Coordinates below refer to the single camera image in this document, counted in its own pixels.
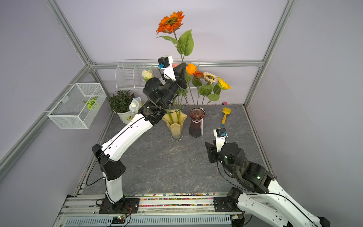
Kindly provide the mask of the yellow sunflower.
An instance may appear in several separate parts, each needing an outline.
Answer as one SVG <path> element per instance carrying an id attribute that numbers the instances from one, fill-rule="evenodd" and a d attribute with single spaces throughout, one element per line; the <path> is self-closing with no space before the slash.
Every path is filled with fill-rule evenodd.
<path id="1" fill-rule="evenodd" d="M 220 99 L 221 92 L 229 89 L 231 89 L 231 86 L 222 78 L 218 77 L 217 82 L 212 88 L 211 93 L 207 95 L 207 98 L 209 100 L 207 104 L 218 101 Z"/>

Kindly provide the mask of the dark red glass vase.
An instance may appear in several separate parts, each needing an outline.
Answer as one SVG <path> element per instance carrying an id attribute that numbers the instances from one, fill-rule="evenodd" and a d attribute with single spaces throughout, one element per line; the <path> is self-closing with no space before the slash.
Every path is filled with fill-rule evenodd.
<path id="1" fill-rule="evenodd" d="M 191 124 L 189 126 L 189 134 L 194 138 L 203 135 L 203 121 L 205 117 L 205 110 L 203 108 L 194 108 L 190 111 Z"/>

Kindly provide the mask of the yellow ruffled glass vase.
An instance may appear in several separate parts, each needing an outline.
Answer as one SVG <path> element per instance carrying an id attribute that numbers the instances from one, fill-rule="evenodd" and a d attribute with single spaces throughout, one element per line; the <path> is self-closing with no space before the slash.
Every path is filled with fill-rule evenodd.
<path id="1" fill-rule="evenodd" d="M 167 109 L 162 120 L 167 124 L 173 141 L 177 142 L 183 138 L 182 129 L 186 119 L 187 115 L 180 110 Z"/>

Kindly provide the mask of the orange rose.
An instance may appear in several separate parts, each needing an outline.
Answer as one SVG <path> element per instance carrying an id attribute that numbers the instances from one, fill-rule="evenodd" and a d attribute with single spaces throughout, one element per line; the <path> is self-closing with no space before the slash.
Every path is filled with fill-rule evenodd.
<path id="1" fill-rule="evenodd" d="M 192 98 L 192 102 L 193 104 L 195 105 L 195 101 L 194 101 L 194 97 L 193 97 L 193 94 L 192 94 L 192 90 L 191 90 L 191 85 L 190 85 L 190 82 L 192 80 L 192 75 L 197 71 L 197 67 L 192 64 L 192 63 L 189 63 L 186 67 L 186 75 L 185 75 L 185 79 L 187 81 L 187 86 L 188 86 L 188 89 L 190 91 L 190 94 L 191 94 L 191 98 Z"/>

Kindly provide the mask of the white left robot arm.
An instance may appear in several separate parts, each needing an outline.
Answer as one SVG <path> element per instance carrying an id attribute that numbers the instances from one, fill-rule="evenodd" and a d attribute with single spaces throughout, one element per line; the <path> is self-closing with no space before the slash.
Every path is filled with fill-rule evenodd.
<path id="1" fill-rule="evenodd" d="M 162 74 L 164 83 L 158 78 L 149 79 L 143 89 L 148 100 L 135 117 L 108 142 L 93 146 L 92 151 L 97 158 L 106 185 L 105 199 L 101 204 L 100 213 L 137 212 L 138 201 L 125 198 L 122 189 L 122 175 L 126 167 L 121 162 L 121 157 L 143 133 L 162 120 L 178 90 L 187 88 L 186 68 L 186 63 L 175 68 L 171 65 L 164 68 Z"/>

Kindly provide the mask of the cream white rose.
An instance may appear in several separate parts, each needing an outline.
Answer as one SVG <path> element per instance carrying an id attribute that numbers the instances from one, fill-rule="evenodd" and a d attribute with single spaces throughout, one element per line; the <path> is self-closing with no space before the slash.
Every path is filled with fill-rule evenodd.
<path id="1" fill-rule="evenodd" d="M 147 82 L 149 79 L 154 77 L 154 73 L 152 70 L 143 70 L 141 73 L 143 80 Z"/>

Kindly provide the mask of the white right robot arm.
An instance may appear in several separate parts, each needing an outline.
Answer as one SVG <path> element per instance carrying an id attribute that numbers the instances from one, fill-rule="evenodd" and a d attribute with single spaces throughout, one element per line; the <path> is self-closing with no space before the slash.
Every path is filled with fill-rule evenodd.
<path id="1" fill-rule="evenodd" d="M 226 197 L 214 198 L 216 212 L 246 211 L 273 227 L 329 227 L 325 217 L 315 216 L 294 200 L 263 166 L 250 162 L 235 142 L 206 143 L 210 163 L 223 166 L 239 186 Z"/>

